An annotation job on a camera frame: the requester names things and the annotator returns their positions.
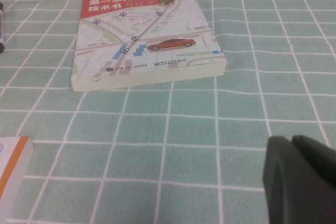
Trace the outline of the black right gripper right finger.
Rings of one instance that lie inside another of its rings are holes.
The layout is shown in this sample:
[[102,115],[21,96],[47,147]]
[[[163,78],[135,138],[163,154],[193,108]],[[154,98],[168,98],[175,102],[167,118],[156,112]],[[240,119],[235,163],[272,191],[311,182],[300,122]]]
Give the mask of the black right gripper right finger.
[[334,149],[304,135],[295,135],[291,141],[320,177],[330,184],[335,184]]

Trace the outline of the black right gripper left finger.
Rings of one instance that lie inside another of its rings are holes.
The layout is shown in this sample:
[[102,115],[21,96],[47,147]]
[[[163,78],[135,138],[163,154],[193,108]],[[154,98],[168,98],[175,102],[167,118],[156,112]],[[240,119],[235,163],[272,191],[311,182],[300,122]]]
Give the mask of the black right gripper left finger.
[[270,223],[335,223],[335,184],[283,136],[268,139],[263,185]]

